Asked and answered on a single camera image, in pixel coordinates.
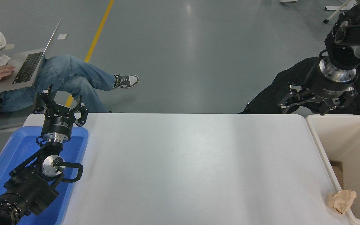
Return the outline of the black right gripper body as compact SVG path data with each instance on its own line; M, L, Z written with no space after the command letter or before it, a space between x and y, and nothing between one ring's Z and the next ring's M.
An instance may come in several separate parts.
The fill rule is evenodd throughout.
M356 69L341 70L332 64L316 64L305 78L304 88L322 98L337 98L356 79Z

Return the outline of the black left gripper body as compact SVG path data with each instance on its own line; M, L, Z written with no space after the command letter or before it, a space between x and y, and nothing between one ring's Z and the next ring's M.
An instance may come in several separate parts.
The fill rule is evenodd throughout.
M71 135L74 120L75 117L74 114L70 112L70 108L65 106L48 108L45 112L42 135L49 133Z

